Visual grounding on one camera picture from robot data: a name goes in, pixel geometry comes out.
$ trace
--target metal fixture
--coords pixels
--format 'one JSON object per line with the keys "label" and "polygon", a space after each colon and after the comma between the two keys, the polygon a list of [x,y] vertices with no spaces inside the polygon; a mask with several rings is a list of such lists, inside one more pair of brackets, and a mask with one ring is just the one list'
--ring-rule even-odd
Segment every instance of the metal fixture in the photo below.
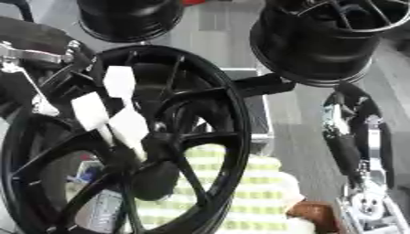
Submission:
{"label": "metal fixture", "polygon": [[372,98],[342,84],[325,102],[323,134],[348,177],[338,198],[349,233],[406,234],[410,228],[389,197],[394,185],[390,133]]}

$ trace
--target black wheel rim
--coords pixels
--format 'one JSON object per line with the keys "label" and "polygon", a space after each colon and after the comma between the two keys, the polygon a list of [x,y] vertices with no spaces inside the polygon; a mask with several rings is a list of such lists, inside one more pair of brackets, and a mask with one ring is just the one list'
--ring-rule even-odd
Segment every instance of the black wheel rim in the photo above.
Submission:
{"label": "black wheel rim", "polygon": [[[161,104],[152,112],[143,112],[148,119],[163,120],[163,113],[169,110],[179,110],[181,106],[188,105],[192,100],[217,100],[219,105],[226,103],[230,119],[232,122],[225,126],[212,125],[213,133],[178,133],[178,137],[171,131],[152,131],[149,136],[163,139],[173,139],[172,145],[168,145],[173,156],[165,160],[156,162],[144,162],[138,167],[138,172],[130,174],[124,167],[117,167],[110,160],[110,149],[106,146],[96,132],[85,133],[79,130],[79,125],[72,120],[70,110],[63,112],[61,117],[49,118],[37,116],[30,113],[28,108],[24,108],[17,115],[16,120],[11,124],[5,138],[4,150],[2,152],[2,188],[5,194],[5,201],[11,216],[17,225],[26,233],[98,233],[84,229],[75,223],[73,219],[78,210],[92,197],[110,185],[118,185],[122,191],[124,202],[130,207],[127,215],[130,219],[133,233],[197,233],[203,229],[204,223],[214,225],[215,222],[207,222],[215,217],[221,217],[221,208],[227,206],[234,188],[239,183],[243,169],[247,162],[250,143],[250,127],[243,99],[236,93],[226,75],[208,61],[185,51],[174,48],[158,46],[134,46],[128,48],[117,48],[103,52],[102,61],[105,65],[135,65],[140,63],[160,63],[170,67],[170,76],[166,77],[165,87],[174,87],[173,80],[179,70],[187,70],[195,77],[206,81],[210,86],[199,90],[182,91],[173,94],[171,90],[166,90],[170,96],[161,101]],[[82,93],[96,90],[104,95],[101,87],[85,79],[83,76],[73,76],[64,80],[60,85],[53,85],[59,89],[51,90],[45,87],[47,93],[53,97],[52,101],[58,102],[62,110],[66,110],[64,101],[72,97],[80,96]],[[61,132],[69,133],[64,137],[62,143],[53,144],[40,153],[33,154],[36,135],[39,126],[51,123],[61,129]],[[163,123],[168,130],[167,121]],[[213,182],[208,191],[203,189],[199,183],[195,172],[189,166],[188,160],[182,154],[183,151],[199,144],[221,144],[225,146],[226,154],[218,177]],[[57,210],[47,198],[40,172],[46,165],[59,159],[70,152],[76,150],[86,150],[91,152],[104,164],[104,169],[99,176],[96,176],[82,191],[77,194],[63,208]],[[134,195],[129,193],[129,183],[126,178],[135,177],[139,172],[144,172],[147,168],[157,166],[164,161],[175,164],[182,174],[192,185],[197,204],[190,208],[180,217],[156,229],[140,229],[138,216],[134,213],[132,202]]]}

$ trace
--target floor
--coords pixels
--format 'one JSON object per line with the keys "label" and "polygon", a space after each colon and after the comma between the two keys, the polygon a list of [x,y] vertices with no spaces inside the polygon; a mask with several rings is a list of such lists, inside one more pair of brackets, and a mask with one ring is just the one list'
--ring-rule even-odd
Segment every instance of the floor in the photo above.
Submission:
{"label": "floor", "polygon": [[[81,31],[75,0],[32,0],[32,4],[38,22],[64,29],[94,49],[120,46],[95,40]],[[262,6],[262,0],[240,0],[188,7],[180,24],[152,43],[189,50],[224,68],[255,67],[257,61],[248,45],[248,34]],[[5,7],[8,6],[0,5],[0,14]],[[13,10],[5,12],[16,16]],[[371,71],[358,85],[383,110],[394,135],[398,183],[410,184],[410,176],[405,176],[410,168],[410,59],[396,52],[390,40],[381,43],[374,58]],[[330,93],[330,89],[298,85],[294,91],[269,96],[268,100],[275,130],[272,156],[282,161],[284,171],[297,177],[308,199],[334,205],[343,178],[320,131],[321,104]],[[405,213],[410,213],[407,197],[394,193]]]}

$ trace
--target yellow checkered mat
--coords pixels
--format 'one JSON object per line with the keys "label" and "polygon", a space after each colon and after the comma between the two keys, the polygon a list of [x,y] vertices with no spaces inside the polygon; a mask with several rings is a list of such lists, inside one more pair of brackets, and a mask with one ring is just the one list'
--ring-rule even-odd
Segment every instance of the yellow checkered mat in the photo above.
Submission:
{"label": "yellow checkered mat", "polygon": [[[186,152],[205,190],[210,188],[217,177],[224,155],[224,148],[216,144],[198,146]],[[286,231],[283,184],[287,182],[279,172],[280,166],[280,162],[273,157],[251,155],[234,194],[230,212],[217,233],[267,234]],[[138,214],[146,229],[168,223],[195,203],[194,190],[182,174],[172,196],[159,202],[136,200]]]}

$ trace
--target wheel rim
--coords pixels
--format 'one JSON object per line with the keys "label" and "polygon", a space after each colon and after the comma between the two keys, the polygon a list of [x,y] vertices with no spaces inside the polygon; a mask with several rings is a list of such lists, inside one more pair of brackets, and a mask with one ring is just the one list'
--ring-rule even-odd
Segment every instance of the wheel rim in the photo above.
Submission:
{"label": "wheel rim", "polygon": [[[2,185],[5,192],[5,200],[12,217],[16,220],[17,225],[26,233],[44,233],[44,231],[48,233],[66,232],[74,234],[98,233],[77,226],[74,223],[75,215],[85,203],[103,189],[108,188],[109,185],[118,186],[119,182],[123,181],[120,189],[124,202],[131,210],[134,210],[135,202],[132,201],[135,199],[135,195],[129,192],[132,186],[128,179],[133,178],[134,180],[139,173],[144,173],[149,168],[155,168],[155,166],[162,165],[164,162],[170,162],[176,165],[178,170],[181,171],[182,175],[192,185],[197,197],[197,204],[180,217],[156,229],[139,229],[137,226],[138,221],[132,221],[131,218],[131,226],[134,226],[134,233],[193,233],[199,228],[203,228],[203,223],[221,213],[221,207],[224,207],[229,201],[234,188],[239,183],[247,162],[250,131],[249,119],[242,98],[236,93],[226,75],[218,68],[203,58],[181,50],[157,46],[136,46],[103,52],[101,58],[105,65],[124,65],[125,63],[134,66],[143,63],[165,64],[169,66],[168,70],[172,71],[171,75],[163,80],[166,87],[174,87],[173,82],[169,82],[169,80],[178,77],[179,75],[176,74],[180,73],[179,70],[185,70],[185,73],[194,74],[192,76],[188,75],[188,78],[198,78],[201,82],[207,84],[208,87],[204,88],[202,86],[199,90],[186,90],[186,87],[183,87],[181,88],[183,91],[177,94],[167,90],[169,97],[166,97],[165,101],[161,101],[154,108],[155,111],[152,108],[156,106],[155,104],[149,101],[144,103],[144,100],[142,100],[144,97],[135,96],[136,99],[140,99],[141,112],[151,126],[152,132],[146,137],[146,141],[159,141],[161,145],[165,144],[166,146],[164,147],[172,152],[173,155],[167,155],[165,159],[158,161],[147,160],[140,164],[137,169],[133,167],[132,170],[127,170],[125,168],[126,164],[117,164],[113,159],[110,160],[111,149],[103,143],[103,140],[96,132],[84,133],[82,130],[79,130],[78,124],[71,118],[70,110],[63,112],[61,118],[53,119],[36,116],[31,114],[29,109],[23,109],[10,126],[5,138],[4,151],[2,152]],[[104,95],[103,89],[89,80],[74,76],[70,81],[69,85],[59,85],[58,93],[66,89],[65,87],[71,88],[73,83],[77,84],[80,88],[76,89],[73,93],[63,92],[66,96],[57,95],[54,97],[53,93],[55,95],[56,90],[47,90],[50,96],[54,97],[52,101],[58,101],[62,110],[66,110],[67,101],[72,99],[73,96],[79,96],[79,93],[97,90],[102,96]],[[141,89],[146,88],[146,90],[149,90],[149,85],[155,86],[149,82],[144,84],[143,80],[138,82],[141,84]],[[171,118],[171,121],[174,121],[173,123],[175,123],[175,120],[184,120],[183,117],[179,119],[177,117],[178,113],[175,112],[186,110],[190,105],[192,106],[192,103],[200,103],[198,101],[205,101],[206,103],[216,101],[215,103],[218,103],[218,105],[226,104],[227,109],[225,110],[229,110],[231,116],[228,119],[231,122],[226,124],[218,123],[214,119],[212,120],[211,115],[207,116],[206,113],[196,112],[195,114],[198,114],[201,118],[203,117],[212,126],[213,132],[194,133],[192,131],[183,132],[179,130],[176,133],[174,131],[176,129],[175,126],[171,126],[172,124],[168,120],[168,113],[171,112],[172,116],[174,116],[173,119]],[[155,129],[153,125],[158,120],[165,124],[165,130],[164,128],[161,128],[160,131],[153,130]],[[50,149],[43,150],[41,153],[31,152],[30,154],[29,152],[33,151],[33,145],[35,145],[33,142],[39,130],[41,130],[39,126],[45,124],[57,126],[59,133],[69,133],[70,136],[69,138],[64,138],[65,140],[60,144],[53,144],[54,146]],[[185,150],[200,144],[221,144],[226,150],[221,171],[207,191],[204,191],[202,184],[183,154]],[[40,172],[46,165],[49,165],[49,163],[54,162],[56,159],[79,150],[97,155],[101,159],[104,169],[75,198],[65,204],[65,207],[58,210],[45,193],[44,187],[46,185],[43,185]],[[132,215],[132,211],[128,211],[127,214],[129,218],[137,218],[135,215]]]}

